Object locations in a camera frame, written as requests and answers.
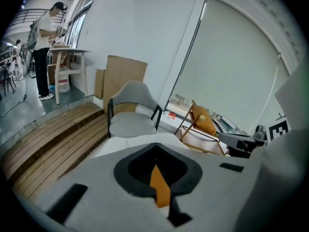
cardboard box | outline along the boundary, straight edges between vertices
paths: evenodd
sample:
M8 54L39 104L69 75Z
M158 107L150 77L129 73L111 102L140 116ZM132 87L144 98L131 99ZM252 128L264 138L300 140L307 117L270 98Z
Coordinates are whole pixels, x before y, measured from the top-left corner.
M94 96L100 100L103 99L104 74L105 70L97 70Z
M70 48L70 45L68 44L55 44L54 48ZM57 58L58 58L58 53L53 53L53 57L52 57L52 64L56 64L57 63ZM77 62L77 55L70 55L70 62L71 63L76 63ZM67 65L67 56L64 55L62 56L62 64Z
M103 111L107 113L107 104L129 80L143 81L147 63L109 55L107 57L104 90ZM119 112L135 112L135 104L120 104L114 107L114 114Z
M55 70L56 70L55 64L50 64L47 66L49 85L55 85Z

roller shade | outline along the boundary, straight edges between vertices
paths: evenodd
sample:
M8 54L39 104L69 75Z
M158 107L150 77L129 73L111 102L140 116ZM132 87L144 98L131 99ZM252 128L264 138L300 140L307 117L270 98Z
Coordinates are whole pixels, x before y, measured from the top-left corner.
M217 0L207 0L190 55L173 94L194 99L249 131L261 115L273 86L278 52L242 14ZM279 63L275 86L258 123L282 113L274 93L288 77Z

gray chair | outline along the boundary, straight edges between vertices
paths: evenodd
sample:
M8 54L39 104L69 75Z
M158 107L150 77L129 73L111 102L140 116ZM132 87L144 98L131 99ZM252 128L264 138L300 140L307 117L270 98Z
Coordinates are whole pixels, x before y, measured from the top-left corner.
M122 103L143 105L154 113L151 117L135 112L120 112L114 115L114 105ZM157 111L159 111L159 116L154 125L152 120ZM155 134L161 115L162 108L152 98L148 87L143 82L128 81L118 93L112 96L108 103L107 122L109 137L130 138Z

black pants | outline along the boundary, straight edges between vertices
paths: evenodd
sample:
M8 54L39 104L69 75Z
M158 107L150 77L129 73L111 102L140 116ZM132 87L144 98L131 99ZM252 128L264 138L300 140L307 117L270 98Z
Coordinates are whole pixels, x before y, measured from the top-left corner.
M46 57L49 48L43 48L33 52L35 60L35 73L37 76L37 85L39 95L45 97L49 94L48 82L47 82L47 64Z

wooden folding chair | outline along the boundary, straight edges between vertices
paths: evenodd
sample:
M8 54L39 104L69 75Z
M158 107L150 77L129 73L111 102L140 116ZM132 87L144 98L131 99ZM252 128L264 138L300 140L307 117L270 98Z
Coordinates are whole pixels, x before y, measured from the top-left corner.
M193 106L197 106L197 104L195 103L194 100L192 100L192 106L190 107L188 113L186 114L186 116L184 117L183 121L181 122L180 126L177 128L177 130L175 131L174 135L177 134L178 130L181 128L184 128L186 129L186 131L184 133L182 133L181 131L181 135L180 135L180 138L179 140L184 143L185 145L187 145L188 147L192 147L192 148L195 148L197 150L200 150L202 152L205 152L205 153L210 153L210 154L215 154L215 155L225 155L225 153L223 152L219 142L220 140L218 139L219 135L218 134L212 134L212 133L208 133L206 132L205 130L203 130L202 128L199 128L197 125L196 125L196 122L201 119L202 121L205 120L205 116L204 115L197 115L196 117L194 117L193 115L193 112L192 112L192 108ZM183 123L184 121L187 119L188 115L190 115L190 118L191 118L191 125L189 127L187 126L184 126ZM192 144L189 144L187 143L185 140L184 140L184 137L187 135L187 133L189 131L194 131L202 136L205 136L205 137L208 137L210 138L210 140L208 140L209 142L217 142L218 143L218 146L219 146L219 153L215 153L215 152L212 152L212 151L208 151L208 150L205 150L205 149L202 149L200 147L196 147Z

